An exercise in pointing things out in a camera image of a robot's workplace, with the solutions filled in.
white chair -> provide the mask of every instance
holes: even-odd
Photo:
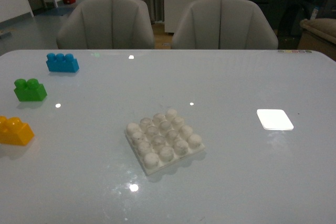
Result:
[[[142,0],[85,0],[57,34],[59,49],[153,49],[148,8]]]
[[[248,0],[197,0],[182,13],[172,49],[277,49],[259,6]]]

table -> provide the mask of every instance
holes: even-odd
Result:
[[[49,72],[50,52],[80,70]],[[21,50],[0,57],[0,77],[0,114],[35,132],[0,145],[3,224],[336,223],[336,63],[321,53]],[[19,102],[18,78],[47,98]],[[206,149],[146,176],[124,130],[168,108]],[[265,130],[258,109],[294,129]]]

wooden floor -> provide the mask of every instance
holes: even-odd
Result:
[[[155,37],[155,49],[171,49],[173,34],[164,32],[163,23],[155,23],[152,25]]]

white toy block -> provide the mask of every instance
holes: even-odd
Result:
[[[125,134],[147,175],[204,150],[202,138],[174,109],[157,113],[140,124],[129,123]]]

floor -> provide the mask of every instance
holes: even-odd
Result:
[[[63,8],[75,8],[83,0],[76,0],[71,5],[60,5]],[[56,35],[61,25],[67,20],[69,13],[63,16],[40,14],[25,19],[10,27],[2,29],[10,33],[0,38],[0,56],[20,49],[57,49]],[[152,25],[156,49],[170,49],[172,34],[164,32],[164,24],[158,22]]]

